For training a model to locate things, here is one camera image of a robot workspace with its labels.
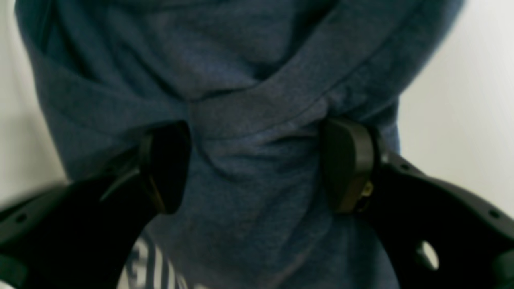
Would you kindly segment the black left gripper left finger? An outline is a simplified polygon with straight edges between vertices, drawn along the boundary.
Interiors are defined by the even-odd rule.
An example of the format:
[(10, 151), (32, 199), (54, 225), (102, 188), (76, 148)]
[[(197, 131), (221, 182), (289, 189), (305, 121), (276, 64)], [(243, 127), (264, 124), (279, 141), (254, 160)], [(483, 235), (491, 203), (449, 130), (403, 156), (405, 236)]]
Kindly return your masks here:
[(165, 123), (90, 177), (7, 205), (0, 222), (1, 284), (115, 289), (146, 225), (179, 209), (191, 150), (187, 123)]

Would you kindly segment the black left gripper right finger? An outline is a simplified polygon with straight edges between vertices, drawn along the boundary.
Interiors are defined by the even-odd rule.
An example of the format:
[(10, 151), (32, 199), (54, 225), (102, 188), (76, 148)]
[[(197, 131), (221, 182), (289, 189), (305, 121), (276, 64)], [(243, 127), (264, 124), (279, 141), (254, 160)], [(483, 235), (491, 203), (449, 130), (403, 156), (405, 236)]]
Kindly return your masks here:
[(514, 222), (500, 208), (344, 117), (321, 123), (320, 162), (329, 208), (374, 229), (402, 289), (512, 289)]

